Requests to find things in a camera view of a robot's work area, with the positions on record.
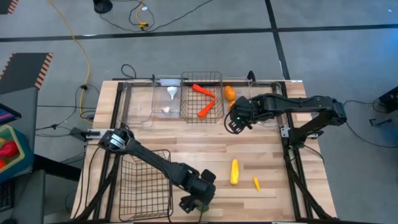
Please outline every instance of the floor mat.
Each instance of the floor mat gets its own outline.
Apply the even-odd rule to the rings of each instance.
[[[15,11],[18,5],[18,0],[1,0],[0,1],[0,14],[10,15]]]
[[[0,94],[36,86],[40,89],[53,53],[12,54],[0,74]]]

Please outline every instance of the butcher block tabletop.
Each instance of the butcher block tabletop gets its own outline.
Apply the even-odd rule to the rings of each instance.
[[[134,80],[130,82],[149,81]],[[241,83],[242,80],[230,80],[230,82],[232,84],[234,82]],[[288,97],[306,97],[302,82],[282,82],[285,82]],[[117,81],[103,82],[93,128],[109,128],[118,83]],[[246,98],[261,93],[272,93],[271,87],[266,85],[250,86],[247,84],[234,89],[237,97],[245,96]],[[172,162],[184,162],[199,172],[208,169],[216,175],[215,196],[210,203],[210,209],[203,214],[201,219],[203,222],[286,222],[295,220],[279,132],[279,126],[286,125],[284,115],[282,115],[282,124],[278,124],[276,119],[270,119],[265,123],[253,125],[252,130],[246,128],[239,135],[235,135],[225,130],[224,118],[219,119],[215,124],[188,124],[181,118],[157,117],[152,113],[153,92],[153,87],[133,85],[127,123],[134,133],[135,139],[146,148],[150,150],[167,149],[170,151],[168,156]],[[227,100],[223,102],[225,114],[228,112],[228,103]],[[308,113],[293,113],[292,117],[296,127],[311,120],[311,115]],[[86,148],[85,164],[81,174],[83,178],[79,182],[71,218],[83,211],[98,189],[105,150],[97,150],[98,147],[95,145],[97,142],[90,141]],[[308,139],[306,145],[320,152],[317,140]],[[300,153],[308,190],[324,210],[335,217],[335,207],[321,158],[306,148],[301,149]],[[231,185],[229,182],[233,159],[237,159],[239,163],[239,183],[237,185]],[[110,159],[108,171],[112,163],[113,159]],[[133,201],[136,198],[134,198],[134,192],[129,194],[132,195],[130,198],[125,198],[123,195],[126,193],[126,189],[120,186],[124,183],[121,180],[123,169],[121,163],[114,192],[111,222],[123,222],[131,219],[132,213],[142,212],[126,211],[125,209],[128,206],[125,200]],[[253,177],[258,178],[260,191],[256,190]],[[197,222],[200,211],[195,209],[186,214],[178,205],[180,198],[188,194],[177,187],[173,187],[172,193],[173,209],[170,219],[173,222]],[[304,217],[305,207],[302,194],[298,189],[297,195],[301,216]],[[102,199],[100,218],[105,216],[107,201],[108,191],[105,192]],[[167,218],[158,218],[142,222],[167,221]]]

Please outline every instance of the orange fruit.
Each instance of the orange fruit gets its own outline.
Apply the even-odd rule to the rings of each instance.
[[[224,88],[224,95],[225,95],[225,98],[227,98],[229,101],[232,101],[232,100],[235,100],[236,92],[233,87],[226,86]]]
[[[231,102],[229,102],[229,105],[228,105],[228,109],[229,110],[231,110],[231,107],[232,107],[232,105],[234,105],[234,103],[235,103],[235,101],[233,100],[233,101],[231,101]]]

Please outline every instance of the metal wire basket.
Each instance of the metal wire basket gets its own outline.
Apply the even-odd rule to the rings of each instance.
[[[153,151],[170,161],[170,151]],[[119,219],[122,222],[167,217],[173,212],[170,182],[160,170],[136,156],[122,157]]]
[[[215,99],[193,91],[193,84],[212,92]],[[224,116],[223,76],[220,72],[184,72],[181,74],[181,87],[180,116],[188,124],[214,124]],[[216,101],[206,118],[199,118],[198,113],[212,100]]]

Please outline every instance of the concrete floor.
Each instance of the concrete floor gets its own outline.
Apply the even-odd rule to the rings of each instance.
[[[163,24],[204,1],[147,0],[157,24]],[[76,35],[126,33],[101,20],[90,0],[54,0]],[[278,27],[356,26],[398,23],[396,1],[278,0],[271,1]],[[115,2],[105,14],[128,26],[136,2]],[[263,0],[214,0],[162,31],[270,28]],[[61,18],[46,0],[20,0],[15,13],[0,16],[0,38],[69,35]],[[398,85],[398,29],[283,32],[280,39],[291,79],[303,80],[307,95],[328,95],[339,101],[372,102]],[[122,77],[120,66],[130,63],[138,77],[217,70],[224,76],[283,79],[272,33],[186,35],[82,40],[91,62],[90,84]],[[0,66],[13,52],[53,52],[54,58],[39,93],[40,105],[73,105],[84,82],[86,64],[70,40],[0,42]],[[85,106],[95,106],[98,94],[89,90]],[[38,108],[37,127],[60,122],[72,108]],[[372,128],[368,119],[379,116],[367,105],[347,106],[350,125],[361,136],[384,145],[398,145],[392,124]],[[76,114],[66,127],[89,128]],[[326,172],[338,216],[343,220],[395,223],[398,219],[398,149],[362,142],[346,126],[328,127],[320,138]],[[63,133],[46,130],[43,133]],[[67,138],[36,138],[35,152],[62,161],[83,151],[83,143]],[[67,186],[60,192],[59,186]],[[76,183],[47,176],[46,222],[67,218],[64,198]],[[68,204],[71,205],[72,192]]]

